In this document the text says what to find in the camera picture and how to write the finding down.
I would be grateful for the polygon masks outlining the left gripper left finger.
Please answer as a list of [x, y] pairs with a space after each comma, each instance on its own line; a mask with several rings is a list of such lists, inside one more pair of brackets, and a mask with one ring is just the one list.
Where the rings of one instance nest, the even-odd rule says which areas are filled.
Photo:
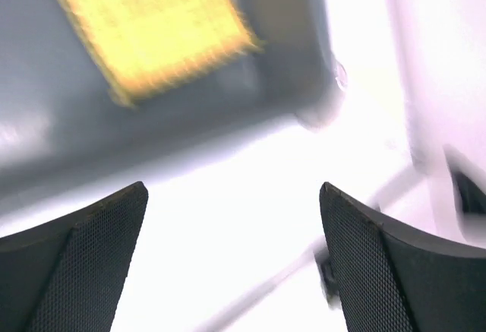
[[3, 331], [109, 331], [148, 202], [135, 182], [1, 239]]

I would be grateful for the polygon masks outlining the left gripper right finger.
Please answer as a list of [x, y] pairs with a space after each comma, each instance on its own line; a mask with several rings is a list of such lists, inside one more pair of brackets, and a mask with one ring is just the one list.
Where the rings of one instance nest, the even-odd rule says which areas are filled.
[[326, 182], [320, 214], [349, 331], [483, 331], [485, 250], [423, 232]]

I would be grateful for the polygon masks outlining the yellow woven bamboo mat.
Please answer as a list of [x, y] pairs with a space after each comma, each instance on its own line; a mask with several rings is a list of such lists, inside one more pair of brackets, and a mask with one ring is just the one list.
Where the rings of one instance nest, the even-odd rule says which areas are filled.
[[235, 0], [58, 0], [123, 106], [182, 85], [261, 41]]

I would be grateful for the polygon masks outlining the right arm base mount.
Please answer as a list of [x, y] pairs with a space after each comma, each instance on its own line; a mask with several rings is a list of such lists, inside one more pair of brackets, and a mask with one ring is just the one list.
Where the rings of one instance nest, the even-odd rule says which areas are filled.
[[322, 289], [329, 303], [339, 301], [339, 286], [333, 273], [330, 259], [326, 258], [319, 263]]

